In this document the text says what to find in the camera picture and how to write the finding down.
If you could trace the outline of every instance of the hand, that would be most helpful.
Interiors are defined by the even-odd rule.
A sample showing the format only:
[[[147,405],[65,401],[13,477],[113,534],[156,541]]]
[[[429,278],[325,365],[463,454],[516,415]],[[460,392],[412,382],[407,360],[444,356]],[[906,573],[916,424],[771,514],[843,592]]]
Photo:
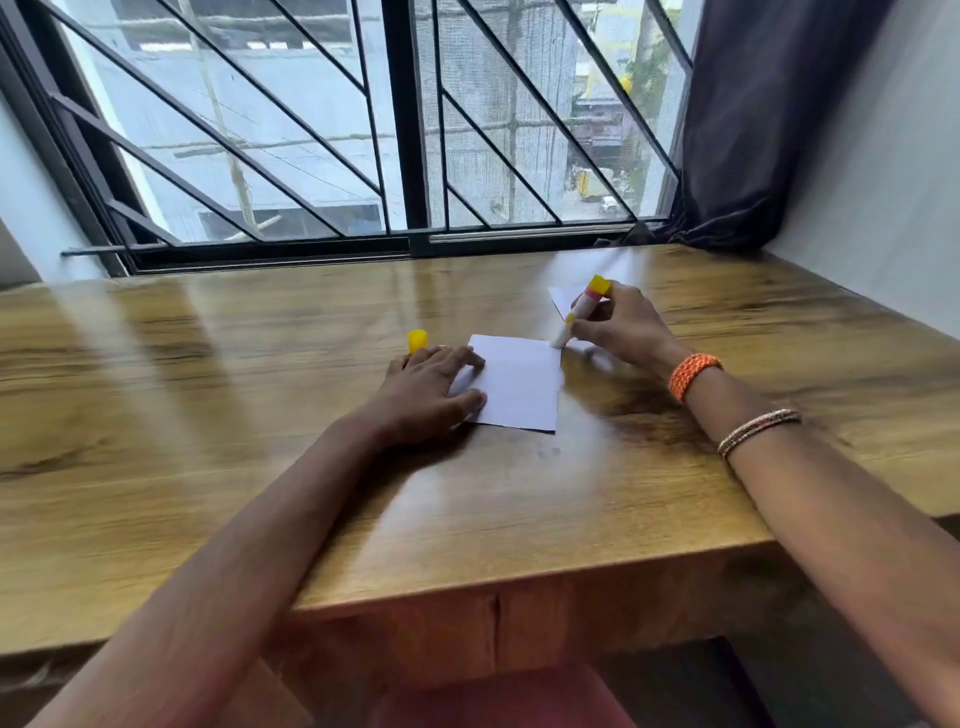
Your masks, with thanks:
[[[414,445],[440,435],[479,412],[487,395],[468,389],[448,397],[450,384],[465,366],[486,362],[471,347],[428,347],[390,362],[383,386],[362,409],[383,433],[383,444]]]
[[[573,322],[573,335],[607,350],[621,361],[663,379],[689,354],[639,288],[611,281],[608,300],[588,320]]]

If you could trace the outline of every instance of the white wall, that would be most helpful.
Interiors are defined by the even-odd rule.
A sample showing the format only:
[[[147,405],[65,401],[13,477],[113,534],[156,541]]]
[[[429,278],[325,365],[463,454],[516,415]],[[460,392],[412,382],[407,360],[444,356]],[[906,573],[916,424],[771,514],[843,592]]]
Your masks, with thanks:
[[[7,102],[0,98],[0,283],[104,278],[86,238]]]
[[[900,0],[768,250],[960,338],[960,3]]]

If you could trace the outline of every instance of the orange bracelet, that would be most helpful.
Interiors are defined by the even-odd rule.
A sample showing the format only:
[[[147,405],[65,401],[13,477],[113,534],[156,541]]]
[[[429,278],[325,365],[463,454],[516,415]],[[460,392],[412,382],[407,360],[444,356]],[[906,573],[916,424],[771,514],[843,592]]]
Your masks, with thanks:
[[[723,369],[723,364],[716,356],[711,356],[708,353],[692,353],[680,362],[680,365],[670,375],[670,380],[667,382],[670,394],[678,401],[684,401],[684,395],[687,387],[690,386],[690,382],[707,367]]]

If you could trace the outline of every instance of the dark purple curtain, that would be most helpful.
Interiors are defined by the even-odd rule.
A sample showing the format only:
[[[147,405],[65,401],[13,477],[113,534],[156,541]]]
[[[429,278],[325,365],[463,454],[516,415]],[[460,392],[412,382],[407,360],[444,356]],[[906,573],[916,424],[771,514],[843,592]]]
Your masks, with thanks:
[[[780,229],[801,154],[893,0],[707,0],[683,178],[658,241],[751,250]],[[641,226],[624,242],[642,242]]]

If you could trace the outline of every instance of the paper sheet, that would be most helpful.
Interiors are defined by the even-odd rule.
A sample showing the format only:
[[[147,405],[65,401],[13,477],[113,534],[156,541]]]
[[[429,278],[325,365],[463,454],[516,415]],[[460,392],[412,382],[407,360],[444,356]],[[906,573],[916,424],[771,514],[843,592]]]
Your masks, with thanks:
[[[470,345],[487,360],[487,366],[480,372],[466,367],[454,379],[450,394],[456,396],[470,387],[487,393],[487,404],[473,421],[555,432],[564,385],[560,351],[546,341],[476,333]]]
[[[570,312],[573,302],[577,300],[577,296],[584,292],[585,287],[585,285],[573,285],[566,288],[559,286],[550,288],[550,298],[553,299],[553,304],[557,306],[561,318],[565,318],[566,314]],[[570,339],[566,347],[576,352],[585,352],[588,349],[595,348],[589,341],[581,341],[580,339]]]

